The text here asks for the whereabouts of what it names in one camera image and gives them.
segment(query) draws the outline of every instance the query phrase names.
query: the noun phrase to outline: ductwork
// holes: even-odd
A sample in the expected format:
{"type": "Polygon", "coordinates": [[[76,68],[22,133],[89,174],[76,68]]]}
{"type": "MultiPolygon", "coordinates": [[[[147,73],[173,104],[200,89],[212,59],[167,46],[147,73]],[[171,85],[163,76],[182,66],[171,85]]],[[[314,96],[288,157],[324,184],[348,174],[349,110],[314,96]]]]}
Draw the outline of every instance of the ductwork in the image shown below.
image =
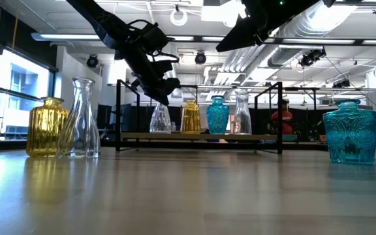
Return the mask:
{"type": "MultiPolygon", "coordinates": [[[[356,8],[356,6],[332,6],[327,8],[322,1],[319,1],[293,18],[278,31],[276,36],[293,38],[325,37],[333,29],[341,25],[356,8]]],[[[268,66],[282,67],[300,52],[301,49],[279,48],[268,60],[268,66]]]]}
{"type": "MultiPolygon", "coordinates": [[[[329,32],[342,24],[356,9],[355,6],[332,6],[327,8],[319,1],[303,13],[293,18],[275,34],[276,37],[325,37],[329,32]]],[[[277,67],[285,66],[295,58],[301,49],[280,48],[277,45],[250,47],[247,50],[232,51],[223,64],[222,69],[233,72],[246,72],[247,78],[263,81],[275,74],[277,67]]]]}

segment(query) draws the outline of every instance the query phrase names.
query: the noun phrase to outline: window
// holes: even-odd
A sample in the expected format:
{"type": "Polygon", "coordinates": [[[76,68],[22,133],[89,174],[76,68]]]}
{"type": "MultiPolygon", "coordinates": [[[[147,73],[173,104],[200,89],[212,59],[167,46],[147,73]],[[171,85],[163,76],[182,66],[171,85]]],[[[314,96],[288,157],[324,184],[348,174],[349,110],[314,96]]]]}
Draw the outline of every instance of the window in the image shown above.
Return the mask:
{"type": "Polygon", "coordinates": [[[51,95],[48,69],[4,50],[0,55],[0,133],[27,134],[30,110],[51,95]]]}
{"type": "Polygon", "coordinates": [[[0,92],[0,133],[27,134],[30,110],[42,106],[32,101],[0,92]]]}
{"type": "Polygon", "coordinates": [[[48,96],[49,70],[4,50],[0,55],[0,88],[34,97],[48,96]]]}

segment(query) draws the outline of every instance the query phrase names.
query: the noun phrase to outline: person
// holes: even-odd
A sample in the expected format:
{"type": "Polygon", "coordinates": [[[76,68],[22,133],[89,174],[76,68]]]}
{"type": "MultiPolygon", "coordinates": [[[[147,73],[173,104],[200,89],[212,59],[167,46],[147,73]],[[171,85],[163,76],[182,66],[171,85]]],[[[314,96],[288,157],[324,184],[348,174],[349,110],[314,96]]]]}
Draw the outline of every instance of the person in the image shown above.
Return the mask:
{"type": "MultiPolygon", "coordinates": [[[[271,116],[274,123],[278,121],[278,111],[274,112],[271,116]]],[[[288,101],[282,100],[282,134],[293,134],[291,126],[292,114],[288,111],[288,101]]]]}

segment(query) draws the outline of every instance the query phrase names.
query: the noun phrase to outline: black robotic arm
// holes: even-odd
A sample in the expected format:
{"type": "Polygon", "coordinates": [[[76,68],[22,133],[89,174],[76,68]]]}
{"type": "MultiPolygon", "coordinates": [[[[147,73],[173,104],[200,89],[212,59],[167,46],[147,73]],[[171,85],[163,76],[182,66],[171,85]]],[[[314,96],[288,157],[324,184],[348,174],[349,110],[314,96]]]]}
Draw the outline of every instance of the black robotic arm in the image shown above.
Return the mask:
{"type": "Polygon", "coordinates": [[[163,79],[165,72],[172,70],[172,63],[179,58],[162,53],[162,49],[171,38],[157,27],[145,20],[125,23],[116,15],[102,9],[94,0],[67,0],[94,28],[105,46],[116,51],[116,59],[124,59],[137,77],[145,95],[168,105],[169,95],[180,86],[177,78],[163,79]],[[132,26],[136,22],[144,22],[146,26],[138,29],[132,26]],[[165,55],[174,60],[154,61],[154,57],[165,55]]]}

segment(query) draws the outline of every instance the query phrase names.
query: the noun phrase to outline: shelf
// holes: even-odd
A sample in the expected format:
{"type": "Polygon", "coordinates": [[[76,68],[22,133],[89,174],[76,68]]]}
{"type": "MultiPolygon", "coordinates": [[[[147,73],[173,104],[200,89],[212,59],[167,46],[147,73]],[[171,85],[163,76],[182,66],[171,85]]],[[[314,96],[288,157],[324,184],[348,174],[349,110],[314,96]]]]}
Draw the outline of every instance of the shelf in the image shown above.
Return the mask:
{"type": "Polygon", "coordinates": [[[121,133],[122,138],[171,139],[171,140],[277,140],[276,135],[265,134],[151,134],[121,133]]]}

